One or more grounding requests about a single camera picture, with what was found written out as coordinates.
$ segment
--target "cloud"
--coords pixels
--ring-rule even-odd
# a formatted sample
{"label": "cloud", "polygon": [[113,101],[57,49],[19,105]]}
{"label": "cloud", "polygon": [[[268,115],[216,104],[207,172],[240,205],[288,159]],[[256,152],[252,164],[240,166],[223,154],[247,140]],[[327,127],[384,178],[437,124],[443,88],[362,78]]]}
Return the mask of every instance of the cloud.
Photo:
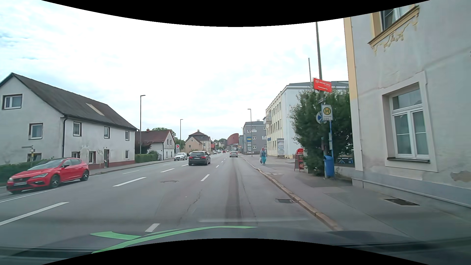
{"label": "cloud", "polygon": [[[347,80],[343,20],[319,22],[323,79]],[[202,27],[44,1],[0,3],[0,78],[15,72],[99,100],[139,128],[213,139],[262,119],[289,83],[318,76],[314,23]]]}

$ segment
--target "asphalt road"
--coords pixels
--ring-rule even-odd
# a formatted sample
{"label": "asphalt road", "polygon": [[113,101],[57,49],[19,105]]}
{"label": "asphalt road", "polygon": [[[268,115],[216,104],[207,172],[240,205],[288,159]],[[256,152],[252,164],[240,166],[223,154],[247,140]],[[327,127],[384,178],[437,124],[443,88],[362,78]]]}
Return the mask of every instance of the asphalt road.
{"label": "asphalt road", "polygon": [[329,231],[298,204],[275,199],[289,197],[240,157],[212,155],[207,166],[169,161],[52,190],[0,194],[0,246],[34,248],[97,232],[216,225]]}

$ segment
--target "manhole cover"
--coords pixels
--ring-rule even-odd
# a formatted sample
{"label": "manhole cover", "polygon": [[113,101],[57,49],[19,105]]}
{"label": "manhole cover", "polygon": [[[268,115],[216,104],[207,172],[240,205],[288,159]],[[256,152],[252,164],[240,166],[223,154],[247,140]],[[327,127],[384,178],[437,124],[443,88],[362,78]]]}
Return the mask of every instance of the manhole cover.
{"label": "manhole cover", "polygon": [[415,204],[413,202],[406,201],[403,199],[385,199],[385,200],[394,202],[395,204],[399,204],[399,205],[418,206],[418,204]]}
{"label": "manhole cover", "polygon": [[294,203],[294,201],[290,199],[275,199],[279,203]]}

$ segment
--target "woman walking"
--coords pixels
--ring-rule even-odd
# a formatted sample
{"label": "woman walking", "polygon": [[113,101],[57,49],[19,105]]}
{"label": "woman walking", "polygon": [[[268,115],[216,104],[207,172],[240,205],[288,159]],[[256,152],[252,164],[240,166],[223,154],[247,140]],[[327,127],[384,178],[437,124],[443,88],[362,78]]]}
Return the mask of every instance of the woman walking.
{"label": "woman walking", "polygon": [[265,162],[267,161],[267,151],[263,147],[262,147],[262,151],[260,152],[260,158],[262,160],[262,165],[264,165]]}

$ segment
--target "red hatchback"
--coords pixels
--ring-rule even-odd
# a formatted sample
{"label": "red hatchback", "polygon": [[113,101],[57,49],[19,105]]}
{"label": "red hatchback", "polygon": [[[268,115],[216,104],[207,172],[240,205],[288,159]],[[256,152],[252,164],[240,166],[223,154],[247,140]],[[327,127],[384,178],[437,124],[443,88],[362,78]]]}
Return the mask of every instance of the red hatchback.
{"label": "red hatchback", "polygon": [[41,187],[57,188],[60,183],[89,178],[88,164],[79,158],[59,158],[41,162],[32,168],[11,176],[7,190],[13,194]]}

